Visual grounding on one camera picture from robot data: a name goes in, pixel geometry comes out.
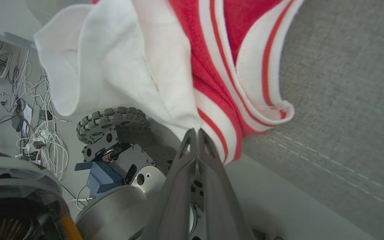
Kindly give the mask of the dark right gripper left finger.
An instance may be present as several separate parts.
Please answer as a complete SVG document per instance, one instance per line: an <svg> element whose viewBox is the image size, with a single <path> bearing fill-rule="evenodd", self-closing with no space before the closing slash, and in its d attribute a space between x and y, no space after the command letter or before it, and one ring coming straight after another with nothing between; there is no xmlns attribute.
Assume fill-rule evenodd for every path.
<svg viewBox="0 0 384 240"><path fill-rule="evenodd" d="M195 176L197 133L189 129L173 160L167 178L145 226L142 240L188 240L191 184Z"/></svg>

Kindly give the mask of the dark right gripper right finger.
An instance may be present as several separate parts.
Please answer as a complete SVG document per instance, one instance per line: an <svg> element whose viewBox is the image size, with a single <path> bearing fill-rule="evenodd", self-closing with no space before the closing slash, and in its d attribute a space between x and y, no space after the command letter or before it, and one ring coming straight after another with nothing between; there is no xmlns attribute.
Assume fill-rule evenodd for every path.
<svg viewBox="0 0 384 240"><path fill-rule="evenodd" d="M208 240L254 240L215 143L200 129L198 164L204 184L204 211Z"/></svg>

